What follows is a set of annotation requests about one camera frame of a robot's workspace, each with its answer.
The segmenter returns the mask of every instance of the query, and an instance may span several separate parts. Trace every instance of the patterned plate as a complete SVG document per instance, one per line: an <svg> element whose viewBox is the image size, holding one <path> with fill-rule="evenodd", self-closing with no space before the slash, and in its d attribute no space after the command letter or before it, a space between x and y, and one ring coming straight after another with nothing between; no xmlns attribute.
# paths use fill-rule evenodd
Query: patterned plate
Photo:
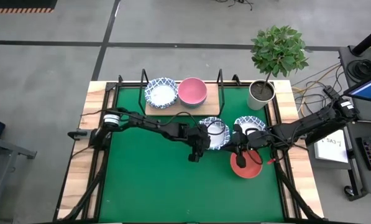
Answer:
<svg viewBox="0 0 371 224"><path fill-rule="evenodd" d="M145 88L145 100L154 108L168 108L177 98L178 86L171 78L156 78Z"/></svg>
<svg viewBox="0 0 371 224"><path fill-rule="evenodd" d="M260 131L265 130L265 123L262 122L258 117L255 116L241 116L235 120L235 124L239 124L244 134L248 128L258 128Z"/></svg>
<svg viewBox="0 0 371 224"><path fill-rule="evenodd" d="M216 117L208 117L208 118L205 118L205 119L202 119L201 121L199 121L199 124L204 124L206 126L208 126L210 123L212 123L213 121L222 121L221 119L219 118L216 118ZM221 123L221 122L216 122L212 125L210 125L210 127L208 128L208 132L209 133L220 133L223 129L225 128L225 131L219 135L211 135L209 134L210 136L210 150L219 150L221 148L221 146L227 144L229 142L229 139L231 138L230 135L229 135L229 128L228 126L226 126L224 123Z"/></svg>

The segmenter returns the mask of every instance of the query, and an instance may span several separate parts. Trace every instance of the black wire rack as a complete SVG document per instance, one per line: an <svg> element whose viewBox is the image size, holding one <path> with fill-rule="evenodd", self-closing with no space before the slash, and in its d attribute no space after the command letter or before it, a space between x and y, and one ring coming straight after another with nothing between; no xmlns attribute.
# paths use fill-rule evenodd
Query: black wire rack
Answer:
<svg viewBox="0 0 371 224"><path fill-rule="evenodd" d="M224 81L223 81L223 78L222 78L222 69L220 69L218 71L218 76L217 76L217 81L216 82L213 82L213 83L217 83L221 89L221 105L220 105L220 110L219 110L219 113L217 115L217 117L219 118L221 113L222 113L222 109L224 109L224 106L225 106L225 96L224 96ZM142 72L141 72L141 81L140 81L140 92L139 92L139 95L138 95L138 105L140 106L140 109L142 110L143 114L145 114L145 108L142 106L142 103L141 103L141 98L142 98L142 90L143 90L143 87L146 87L149 83L149 79L148 79L148 76L147 76L147 72L145 71L145 69L142 69Z"/></svg>

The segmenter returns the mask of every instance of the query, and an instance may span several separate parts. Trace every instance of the green leaves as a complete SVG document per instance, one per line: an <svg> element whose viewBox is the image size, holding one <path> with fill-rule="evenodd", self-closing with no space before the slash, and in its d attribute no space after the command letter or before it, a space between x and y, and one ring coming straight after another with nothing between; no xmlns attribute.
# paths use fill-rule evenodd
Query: green leaves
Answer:
<svg viewBox="0 0 371 224"><path fill-rule="evenodd" d="M261 73L276 77L282 73L287 77L292 70L301 70L308 66L302 51L305 43L301 33L290 26L273 26L266 31L260 30L254 43L252 60Z"/></svg>
<svg viewBox="0 0 371 224"><path fill-rule="evenodd" d="M276 77L279 72L279 65L275 65L274 68L272 69L272 75Z"/></svg>

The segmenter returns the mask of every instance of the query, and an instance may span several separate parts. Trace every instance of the red bowl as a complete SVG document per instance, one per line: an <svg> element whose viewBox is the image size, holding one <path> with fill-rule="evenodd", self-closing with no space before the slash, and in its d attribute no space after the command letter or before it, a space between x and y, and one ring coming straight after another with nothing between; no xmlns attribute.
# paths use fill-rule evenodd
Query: red bowl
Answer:
<svg viewBox="0 0 371 224"><path fill-rule="evenodd" d="M261 163L261 158L257 154L257 152L255 152L254 150L251 150L249 152L252 155L253 159ZM251 179L251 178L258 176L262 170L262 165L255 163L252 160L252 158L250 158L247 152L243 152L243 157L245 157L246 159L246 167L240 168L236 164L236 154L235 153L231 154L231 167L232 167L232 170L235 172L235 174L245 179Z"/></svg>
<svg viewBox="0 0 371 224"><path fill-rule="evenodd" d="M199 106L207 98L208 88L199 78L186 78L178 86L178 97L186 106Z"/></svg>

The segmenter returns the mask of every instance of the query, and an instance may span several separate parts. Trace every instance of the concrete floor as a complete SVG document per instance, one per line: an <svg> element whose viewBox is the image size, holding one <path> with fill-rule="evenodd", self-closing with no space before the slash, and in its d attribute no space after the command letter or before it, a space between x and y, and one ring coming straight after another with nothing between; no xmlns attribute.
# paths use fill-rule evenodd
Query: concrete floor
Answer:
<svg viewBox="0 0 371 224"><path fill-rule="evenodd" d="M52 14L0 15L0 40L102 42L113 2L59 0ZM248 5L228 8L230 2L213 0L122 0L110 41L251 44L259 29L289 24L303 33L307 45L345 46L371 32L371 0L254 3L250 12ZM0 120L7 124L3 138L38 151L34 161L17 161L0 218L14 218L14 223L52 219L73 144L66 133L78 125L98 52L99 47L0 45ZM337 52L308 57L310 67L292 74L292 83L338 62ZM116 80L118 75L138 80L143 68L150 78L212 80L219 68L226 79L235 73L241 79L264 78L250 58L248 50L108 48L99 80ZM333 75L323 83L333 85ZM296 86L304 88L310 80ZM339 81L344 90L344 76ZM319 104L311 109L320 109ZM344 170L313 171L325 217L371 223L371 195L348 202L342 194L349 184Z"/></svg>

